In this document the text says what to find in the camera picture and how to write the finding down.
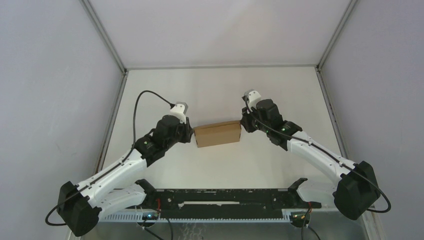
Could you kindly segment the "brown cardboard box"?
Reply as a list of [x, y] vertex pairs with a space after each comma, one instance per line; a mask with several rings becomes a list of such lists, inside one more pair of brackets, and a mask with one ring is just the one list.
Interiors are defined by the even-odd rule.
[[236, 143], [240, 141], [241, 130], [239, 120], [197, 126], [194, 128], [196, 145], [204, 148]]

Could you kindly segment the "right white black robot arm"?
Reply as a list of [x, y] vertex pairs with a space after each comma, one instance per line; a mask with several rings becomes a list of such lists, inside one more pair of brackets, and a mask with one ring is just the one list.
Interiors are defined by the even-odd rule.
[[295, 154], [323, 173], [330, 184], [304, 179], [289, 194], [289, 203], [302, 208], [308, 202], [334, 205], [346, 218], [357, 220], [382, 196], [373, 167], [366, 161], [356, 163], [337, 155], [313, 140], [294, 122], [283, 120], [271, 99], [242, 97], [241, 125], [248, 133], [261, 131], [270, 142]]

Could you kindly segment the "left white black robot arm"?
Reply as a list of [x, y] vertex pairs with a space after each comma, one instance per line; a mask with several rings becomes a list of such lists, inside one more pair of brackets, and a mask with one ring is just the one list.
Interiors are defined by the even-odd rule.
[[136, 140], [130, 150], [106, 169], [77, 184], [64, 183], [56, 209], [76, 237], [90, 232], [107, 215], [127, 207], [153, 207], [157, 196], [137, 184], [138, 174], [177, 143], [190, 143], [193, 128], [174, 115], [164, 115], [156, 127]]

